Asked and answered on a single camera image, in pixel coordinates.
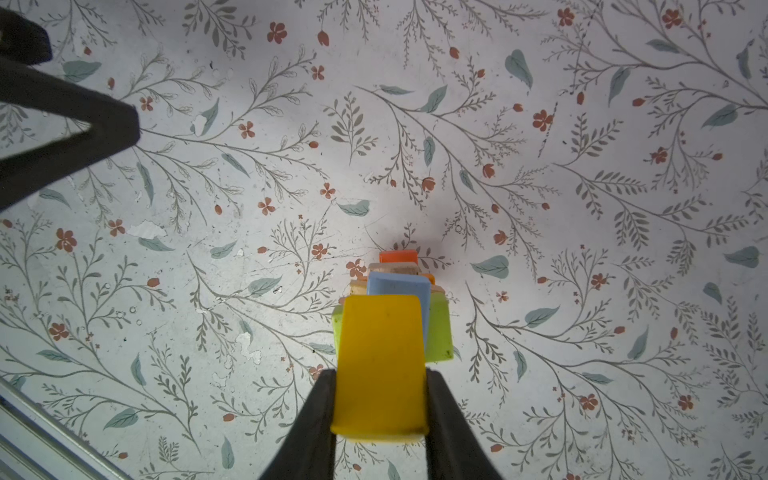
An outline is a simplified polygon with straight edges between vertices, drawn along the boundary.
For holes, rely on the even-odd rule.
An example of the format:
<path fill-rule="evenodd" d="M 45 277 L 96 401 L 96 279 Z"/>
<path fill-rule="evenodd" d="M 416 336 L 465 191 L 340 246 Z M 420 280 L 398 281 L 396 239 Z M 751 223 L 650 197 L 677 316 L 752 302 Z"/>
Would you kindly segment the grooved natural block front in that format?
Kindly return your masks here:
<path fill-rule="evenodd" d="M 351 280 L 349 283 L 349 290 L 351 295 L 366 295 L 368 283 L 363 280 Z"/>

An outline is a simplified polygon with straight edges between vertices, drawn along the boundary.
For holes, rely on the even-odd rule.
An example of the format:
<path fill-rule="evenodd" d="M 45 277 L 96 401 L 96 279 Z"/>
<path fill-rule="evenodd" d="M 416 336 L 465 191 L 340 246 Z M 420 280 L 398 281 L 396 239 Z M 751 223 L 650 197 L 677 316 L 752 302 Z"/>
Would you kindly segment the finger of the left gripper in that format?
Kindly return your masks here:
<path fill-rule="evenodd" d="M 1 101 L 45 113 L 49 141 L 1 158 L 1 208 L 138 143 L 130 104 L 20 63 L 1 61 Z"/>

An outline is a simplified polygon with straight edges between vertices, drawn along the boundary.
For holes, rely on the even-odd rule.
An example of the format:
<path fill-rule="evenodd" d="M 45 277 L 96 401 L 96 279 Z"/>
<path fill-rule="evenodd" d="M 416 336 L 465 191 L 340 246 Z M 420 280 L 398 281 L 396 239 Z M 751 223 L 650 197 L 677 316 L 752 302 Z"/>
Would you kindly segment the blue wood block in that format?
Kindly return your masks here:
<path fill-rule="evenodd" d="M 428 343 L 428 328 L 431 301 L 430 280 L 421 275 L 388 272 L 372 272 L 367 281 L 368 295 L 415 296 L 420 303 L 424 346 Z"/>

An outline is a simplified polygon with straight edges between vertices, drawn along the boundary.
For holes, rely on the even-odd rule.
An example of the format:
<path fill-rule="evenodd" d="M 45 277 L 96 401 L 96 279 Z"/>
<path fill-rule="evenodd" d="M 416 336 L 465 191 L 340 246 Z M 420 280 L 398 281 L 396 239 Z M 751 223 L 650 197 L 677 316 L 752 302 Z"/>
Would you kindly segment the yellow wood block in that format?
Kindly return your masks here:
<path fill-rule="evenodd" d="M 337 352 L 334 434 L 353 441 L 400 442 L 428 433 L 417 297 L 348 297 Z"/>

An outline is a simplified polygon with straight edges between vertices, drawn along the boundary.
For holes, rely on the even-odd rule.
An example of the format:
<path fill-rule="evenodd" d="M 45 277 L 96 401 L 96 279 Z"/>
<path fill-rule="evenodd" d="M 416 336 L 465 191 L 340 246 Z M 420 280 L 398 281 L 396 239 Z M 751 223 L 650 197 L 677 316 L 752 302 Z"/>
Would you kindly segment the red wood block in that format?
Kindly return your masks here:
<path fill-rule="evenodd" d="M 381 251 L 379 253 L 380 263 L 414 263 L 419 261 L 418 252 L 416 250 L 392 250 Z"/>

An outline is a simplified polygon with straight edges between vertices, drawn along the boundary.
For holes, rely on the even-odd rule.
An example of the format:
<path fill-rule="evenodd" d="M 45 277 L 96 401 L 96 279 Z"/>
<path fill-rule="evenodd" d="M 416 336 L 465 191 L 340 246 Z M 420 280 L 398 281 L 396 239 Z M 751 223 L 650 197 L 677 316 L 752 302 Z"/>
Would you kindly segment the orange wood block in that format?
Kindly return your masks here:
<path fill-rule="evenodd" d="M 431 285 L 436 285 L 436 279 L 435 279 L 435 276 L 434 276 L 434 275 L 432 275 L 431 273 L 421 273 L 420 275 L 421 275 L 422 277 L 425 277 L 425 278 L 427 278 L 427 279 L 429 280 L 429 282 L 431 283 Z"/>

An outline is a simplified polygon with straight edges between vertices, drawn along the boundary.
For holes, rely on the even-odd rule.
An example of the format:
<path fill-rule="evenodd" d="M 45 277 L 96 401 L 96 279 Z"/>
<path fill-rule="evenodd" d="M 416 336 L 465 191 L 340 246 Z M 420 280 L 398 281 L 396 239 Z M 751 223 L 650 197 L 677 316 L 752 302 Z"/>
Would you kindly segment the green wood block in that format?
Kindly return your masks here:
<path fill-rule="evenodd" d="M 420 301 L 415 295 L 375 295 L 371 300 L 354 300 L 351 315 L 337 306 L 332 314 L 336 352 L 343 361 L 354 358 L 368 365 L 402 354 L 426 363 L 453 359 L 445 295 L 430 296 L 427 319 L 422 318 Z"/>

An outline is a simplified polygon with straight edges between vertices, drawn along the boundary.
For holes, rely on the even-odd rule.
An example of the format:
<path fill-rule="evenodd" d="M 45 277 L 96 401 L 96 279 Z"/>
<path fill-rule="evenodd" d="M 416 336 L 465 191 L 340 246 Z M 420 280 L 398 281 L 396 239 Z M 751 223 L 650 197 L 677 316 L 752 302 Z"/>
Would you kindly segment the long natural wood block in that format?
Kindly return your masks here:
<path fill-rule="evenodd" d="M 402 275 L 420 275 L 420 267 L 413 262 L 379 262 L 368 265 L 368 272 L 373 273 L 391 273 Z"/>

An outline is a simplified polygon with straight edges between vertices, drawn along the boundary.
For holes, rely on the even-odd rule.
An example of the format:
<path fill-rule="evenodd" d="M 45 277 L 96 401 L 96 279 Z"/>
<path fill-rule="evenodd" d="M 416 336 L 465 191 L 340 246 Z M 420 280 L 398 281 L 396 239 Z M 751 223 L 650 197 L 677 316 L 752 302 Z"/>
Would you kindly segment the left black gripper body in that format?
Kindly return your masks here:
<path fill-rule="evenodd" d="M 1 57 L 23 65 L 38 65 L 53 58 L 47 31 L 20 14 L 1 9 Z"/>

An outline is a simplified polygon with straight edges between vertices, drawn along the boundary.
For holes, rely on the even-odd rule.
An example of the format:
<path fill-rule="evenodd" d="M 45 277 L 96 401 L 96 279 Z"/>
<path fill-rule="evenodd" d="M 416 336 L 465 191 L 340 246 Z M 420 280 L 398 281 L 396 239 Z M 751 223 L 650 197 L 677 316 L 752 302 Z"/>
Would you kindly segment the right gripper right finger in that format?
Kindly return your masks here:
<path fill-rule="evenodd" d="M 444 377 L 430 369 L 427 370 L 427 406 L 428 479 L 502 478 L 482 450 Z"/>

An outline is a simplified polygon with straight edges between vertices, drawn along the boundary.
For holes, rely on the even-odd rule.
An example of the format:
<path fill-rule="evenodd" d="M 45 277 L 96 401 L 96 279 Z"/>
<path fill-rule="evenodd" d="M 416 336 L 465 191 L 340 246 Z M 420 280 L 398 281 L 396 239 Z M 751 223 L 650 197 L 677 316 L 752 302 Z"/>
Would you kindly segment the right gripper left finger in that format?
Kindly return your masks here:
<path fill-rule="evenodd" d="M 260 479 L 334 478 L 336 435 L 331 432 L 336 371 L 317 378 L 294 425 Z"/>

